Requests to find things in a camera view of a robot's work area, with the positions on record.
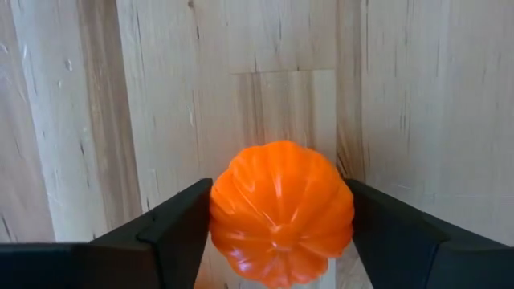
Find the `orange pumpkin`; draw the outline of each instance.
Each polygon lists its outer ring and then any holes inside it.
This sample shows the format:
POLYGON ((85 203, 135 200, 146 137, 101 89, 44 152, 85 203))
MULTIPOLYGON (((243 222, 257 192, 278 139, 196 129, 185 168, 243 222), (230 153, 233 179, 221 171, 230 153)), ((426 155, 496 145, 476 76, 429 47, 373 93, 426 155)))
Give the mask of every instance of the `orange pumpkin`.
POLYGON ((242 277, 309 283, 352 235, 353 195, 321 154, 290 141, 244 149, 210 197, 213 244, 242 277))

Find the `wooden block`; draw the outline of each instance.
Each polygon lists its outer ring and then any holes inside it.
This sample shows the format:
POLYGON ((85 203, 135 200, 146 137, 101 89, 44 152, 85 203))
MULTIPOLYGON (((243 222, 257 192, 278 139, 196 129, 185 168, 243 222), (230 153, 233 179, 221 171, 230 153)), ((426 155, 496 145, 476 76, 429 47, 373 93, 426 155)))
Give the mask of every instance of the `wooden block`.
POLYGON ((493 203, 514 185, 512 12, 368 1, 361 15, 366 181, 490 238, 508 222, 493 203))
POLYGON ((197 26, 185 2, 117 5, 141 201, 149 210, 200 177, 197 26))
POLYGON ((333 69, 335 0, 226 0, 230 72, 333 69))
POLYGON ((0 2, 0 242, 55 239, 22 56, 10 12, 0 2))
POLYGON ((243 146, 293 140, 335 161, 334 71, 234 76, 243 146))
POLYGON ((12 6, 58 241, 89 241, 141 214, 116 3, 12 6))
POLYGON ((365 180, 362 146, 361 1, 337 2, 337 166, 365 180))

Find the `wooden panel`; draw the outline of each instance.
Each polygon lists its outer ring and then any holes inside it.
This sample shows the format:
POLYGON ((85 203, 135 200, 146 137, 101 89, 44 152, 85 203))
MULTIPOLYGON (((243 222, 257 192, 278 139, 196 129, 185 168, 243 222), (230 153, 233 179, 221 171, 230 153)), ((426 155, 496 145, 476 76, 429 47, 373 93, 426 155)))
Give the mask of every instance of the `wooden panel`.
POLYGON ((116 0, 78 0, 80 37, 108 228, 141 215, 116 0))
MULTIPOLYGON (((118 1, 140 179, 149 210, 201 177, 217 177, 240 149, 221 0, 118 1)), ((207 244, 197 286, 241 279, 207 244)))
POLYGON ((234 76, 243 145, 293 140, 335 161, 334 71, 234 76))
POLYGON ((337 166, 345 177, 365 180, 362 151, 361 4, 337 2, 337 166))
POLYGON ((514 3, 370 0, 363 15, 367 182, 514 244, 514 3))
POLYGON ((88 241, 141 212, 114 2, 12 8, 55 237, 88 241))
POLYGON ((10 3, 0 2, 0 242, 54 239, 10 3))
POLYGON ((335 68, 336 0, 226 0, 230 71, 335 68))
MULTIPOLYGON (((366 2, 337 2, 337 168, 344 177, 365 181, 362 147, 361 12, 366 2)), ((337 288, 372 288, 353 244, 337 260, 337 288)))

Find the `plastic pumpkin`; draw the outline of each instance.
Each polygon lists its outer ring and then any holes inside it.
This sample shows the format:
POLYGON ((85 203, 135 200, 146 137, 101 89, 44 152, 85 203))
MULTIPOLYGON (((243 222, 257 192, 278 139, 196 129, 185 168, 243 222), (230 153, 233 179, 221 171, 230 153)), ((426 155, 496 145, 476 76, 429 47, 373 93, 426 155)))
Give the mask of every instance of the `plastic pumpkin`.
POLYGON ((353 195, 321 154, 289 141, 244 149, 214 183, 213 244, 242 277, 309 283, 352 235, 353 195))

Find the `wooden backdrop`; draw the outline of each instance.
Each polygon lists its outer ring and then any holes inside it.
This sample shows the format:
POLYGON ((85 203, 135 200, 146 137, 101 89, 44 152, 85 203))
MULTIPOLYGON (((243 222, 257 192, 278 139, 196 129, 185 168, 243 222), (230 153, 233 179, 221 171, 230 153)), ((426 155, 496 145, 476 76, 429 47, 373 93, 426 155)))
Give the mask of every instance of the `wooden backdrop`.
MULTIPOLYGON (((290 139, 514 245, 514 2, 0 0, 0 242, 88 241, 290 139)), ((312 288, 369 287, 354 248, 312 288)), ((209 245, 198 287, 253 288, 209 245)))

